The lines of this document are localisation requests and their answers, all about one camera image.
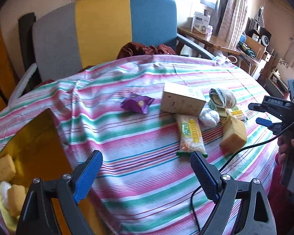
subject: wall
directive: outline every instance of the wall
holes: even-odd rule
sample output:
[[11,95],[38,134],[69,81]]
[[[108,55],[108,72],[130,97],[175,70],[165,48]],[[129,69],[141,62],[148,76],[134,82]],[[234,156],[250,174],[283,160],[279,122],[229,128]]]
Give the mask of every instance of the wall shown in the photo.
[[[254,17],[261,5],[265,8],[265,28],[272,34],[269,46],[283,58],[291,44],[290,38],[294,37],[294,12],[286,0],[250,0],[248,16]],[[278,66],[278,70],[282,79],[294,79],[292,68]]]
[[[19,78],[25,71],[18,36],[18,19],[29,12],[35,12],[40,18],[48,12],[77,0],[8,0],[0,11],[2,36],[9,59]],[[195,11],[203,12],[205,5],[185,0],[175,0],[178,26],[191,27],[191,19]]]

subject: white box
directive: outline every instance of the white box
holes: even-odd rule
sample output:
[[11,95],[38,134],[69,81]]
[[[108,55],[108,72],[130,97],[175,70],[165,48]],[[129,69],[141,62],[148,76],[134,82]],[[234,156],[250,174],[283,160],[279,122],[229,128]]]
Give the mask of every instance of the white box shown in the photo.
[[165,82],[160,109],[166,112],[198,116],[206,103],[199,87]]
[[191,23],[191,31],[194,29],[200,33],[206,34],[209,26],[210,15],[204,16],[203,13],[195,11],[193,21]]

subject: striped tablecloth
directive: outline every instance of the striped tablecloth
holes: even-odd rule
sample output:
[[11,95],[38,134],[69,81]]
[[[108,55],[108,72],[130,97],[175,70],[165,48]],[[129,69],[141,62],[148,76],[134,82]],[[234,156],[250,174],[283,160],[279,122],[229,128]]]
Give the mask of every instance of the striped tablecloth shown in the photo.
[[[102,152],[103,165],[90,195],[112,228],[119,234],[196,234],[190,196],[199,183],[189,159],[176,156],[180,136],[174,116],[159,109],[166,81],[199,86],[207,101],[210,88],[231,89],[249,118],[247,145],[272,137],[255,123],[267,115],[247,108],[267,93],[240,68],[198,58],[144,55],[96,66],[22,96],[0,113],[0,151],[25,124],[50,108],[60,121],[57,130],[73,168],[91,151]],[[155,98],[148,114],[119,107],[131,92]],[[220,168],[230,157],[219,147],[222,125],[200,127],[208,162]],[[273,141],[244,151],[224,172],[237,180],[258,177],[268,191],[277,149]],[[213,202],[199,191],[194,205],[203,226]],[[236,202],[224,234],[229,234],[238,208]],[[6,231],[1,214],[0,225]]]

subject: blue cushion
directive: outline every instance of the blue cushion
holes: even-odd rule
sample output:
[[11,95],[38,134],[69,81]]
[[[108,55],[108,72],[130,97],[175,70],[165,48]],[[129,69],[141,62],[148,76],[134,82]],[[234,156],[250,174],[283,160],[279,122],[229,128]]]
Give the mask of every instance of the blue cushion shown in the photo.
[[176,49],[174,0],[130,0],[130,7],[133,42]]

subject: green logo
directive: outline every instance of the green logo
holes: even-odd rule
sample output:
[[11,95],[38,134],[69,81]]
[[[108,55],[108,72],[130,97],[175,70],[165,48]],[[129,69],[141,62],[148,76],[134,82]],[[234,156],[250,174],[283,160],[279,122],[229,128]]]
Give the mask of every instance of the green logo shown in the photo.
[[189,124],[187,123],[182,123],[182,132],[184,136],[190,136],[191,135],[191,130],[189,128]]

